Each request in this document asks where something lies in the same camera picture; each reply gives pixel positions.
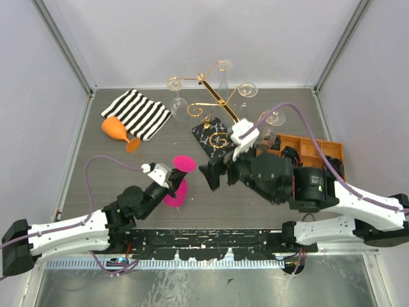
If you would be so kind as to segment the pink plastic wine glass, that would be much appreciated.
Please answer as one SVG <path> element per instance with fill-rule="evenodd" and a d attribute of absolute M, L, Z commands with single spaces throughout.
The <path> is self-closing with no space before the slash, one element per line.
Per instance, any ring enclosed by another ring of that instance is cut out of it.
<path fill-rule="evenodd" d="M 178 155 L 173 159 L 173 164 L 174 166 L 183 172 L 193 172 L 197 168 L 196 161 L 187 156 L 187 155 Z M 171 196 L 167 195 L 163 202 L 168 206 L 172 208 L 179 208 L 181 207 L 186 200 L 188 193 L 188 183 L 185 179 L 182 180 L 179 188 L 176 191 L 176 197 L 172 198 Z"/>

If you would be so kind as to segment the clear round wine glass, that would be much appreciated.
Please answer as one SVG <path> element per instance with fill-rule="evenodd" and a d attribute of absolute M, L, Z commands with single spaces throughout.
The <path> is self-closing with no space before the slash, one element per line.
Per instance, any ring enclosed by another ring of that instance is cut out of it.
<path fill-rule="evenodd" d="M 259 136 L 255 142 L 256 148 L 264 151 L 274 146 L 277 138 L 275 128 L 283 125 L 286 121 L 286 115 L 283 111 L 275 111 L 266 120 L 262 120 L 266 114 L 267 111 L 259 117 Z"/>

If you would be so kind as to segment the clear stemless glass tumbler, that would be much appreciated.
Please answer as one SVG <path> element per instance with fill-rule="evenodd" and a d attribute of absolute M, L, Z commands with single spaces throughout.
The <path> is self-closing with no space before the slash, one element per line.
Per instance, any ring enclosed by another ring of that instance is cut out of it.
<path fill-rule="evenodd" d="M 172 77 L 167 82 L 167 87 L 176 93 L 176 97 L 171 102 L 171 113 L 177 122 L 187 121 L 187 101 L 180 96 L 180 90 L 184 87 L 184 80 Z"/>

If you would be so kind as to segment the orange plastic wine glass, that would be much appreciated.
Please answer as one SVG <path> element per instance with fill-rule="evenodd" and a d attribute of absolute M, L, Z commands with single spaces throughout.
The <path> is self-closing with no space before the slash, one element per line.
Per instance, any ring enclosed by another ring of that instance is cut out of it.
<path fill-rule="evenodd" d="M 126 141 L 127 145 L 125 150 L 128 153 L 136 151 L 141 144 L 139 138 L 130 139 L 128 137 L 128 132 L 125 126 L 115 116 L 106 118 L 101 125 L 101 130 L 110 138 Z"/>

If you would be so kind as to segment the clear champagne flute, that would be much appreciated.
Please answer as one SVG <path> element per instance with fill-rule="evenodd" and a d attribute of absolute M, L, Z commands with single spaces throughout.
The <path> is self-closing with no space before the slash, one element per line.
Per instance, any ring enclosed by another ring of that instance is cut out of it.
<path fill-rule="evenodd" d="M 226 72 L 231 70 L 233 67 L 233 62 L 228 59 L 220 60 L 217 63 L 217 70 L 222 74 L 222 79 L 220 80 L 218 87 L 218 94 L 224 99 L 228 99 L 229 89 L 226 77 Z"/>
<path fill-rule="evenodd" d="M 258 88 L 254 83 L 245 82 L 238 86 L 238 93 L 244 98 L 252 98 L 257 95 Z M 249 107 L 246 101 L 242 102 L 238 109 L 238 117 L 240 119 L 246 118 L 249 113 Z"/>

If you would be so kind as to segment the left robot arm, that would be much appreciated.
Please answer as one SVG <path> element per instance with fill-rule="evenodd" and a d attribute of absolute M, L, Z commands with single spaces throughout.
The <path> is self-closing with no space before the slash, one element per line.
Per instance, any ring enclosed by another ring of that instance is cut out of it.
<path fill-rule="evenodd" d="M 125 232 L 137 220 L 145 220 L 166 196 L 176 197 L 185 176 L 176 168 L 165 173 L 153 170 L 146 189 L 132 185 L 116 201 L 86 216 L 49 224 L 14 221 L 1 239 L 3 277 L 28 272 L 55 256 L 83 251 L 122 253 L 128 246 Z"/>

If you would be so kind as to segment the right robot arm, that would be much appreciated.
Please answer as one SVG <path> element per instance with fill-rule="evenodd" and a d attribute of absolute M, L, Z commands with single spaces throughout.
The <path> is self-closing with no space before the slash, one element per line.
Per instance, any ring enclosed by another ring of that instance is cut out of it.
<path fill-rule="evenodd" d="M 241 181 L 270 203 L 287 203 L 304 214 L 333 212 L 337 217 L 322 221 L 286 222 L 280 243 L 289 252 L 318 242 L 359 238 L 376 248 L 408 242 L 408 197 L 378 196 L 340 182 L 325 169 L 293 166 L 289 158 L 274 154 L 231 153 L 208 161 L 199 170 L 211 190 L 227 175 L 228 185 Z"/>

